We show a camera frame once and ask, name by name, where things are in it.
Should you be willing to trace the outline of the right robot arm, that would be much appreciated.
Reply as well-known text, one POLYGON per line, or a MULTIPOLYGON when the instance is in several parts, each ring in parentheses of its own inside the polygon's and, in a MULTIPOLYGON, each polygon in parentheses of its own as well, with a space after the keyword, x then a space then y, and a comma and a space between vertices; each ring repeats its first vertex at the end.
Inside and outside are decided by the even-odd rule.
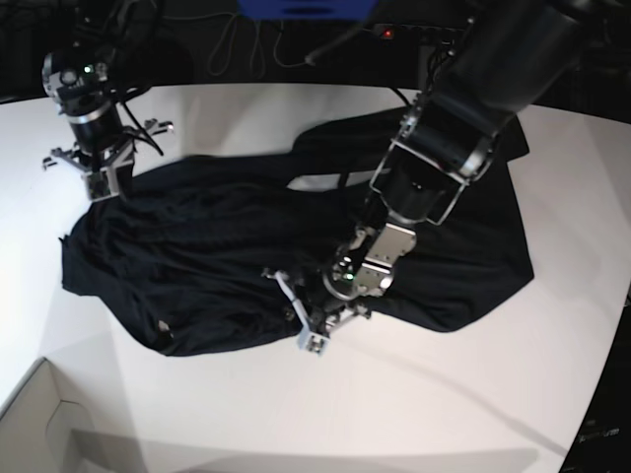
POLYGON ((68 149, 54 148, 42 167, 64 164, 80 174, 92 201, 122 195, 131 183, 136 144, 164 152, 156 135, 174 125, 156 118, 140 122, 128 103, 151 89, 151 84, 126 75, 128 61, 155 34, 162 8, 141 36, 131 31, 137 1, 81 1, 77 9, 76 38, 43 59, 41 84, 74 136, 68 149))

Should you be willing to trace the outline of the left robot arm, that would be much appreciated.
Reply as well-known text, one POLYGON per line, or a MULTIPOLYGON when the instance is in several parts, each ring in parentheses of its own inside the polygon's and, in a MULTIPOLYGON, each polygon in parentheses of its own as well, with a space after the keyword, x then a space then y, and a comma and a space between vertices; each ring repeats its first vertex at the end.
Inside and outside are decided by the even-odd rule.
POLYGON ((414 99, 352 233, 319 267, 272 273, 321 350, 375 312, 443 333, 489 314, 533 270, 506 163, 507 125, 579 57, 601 1, 492 1, 414 99))

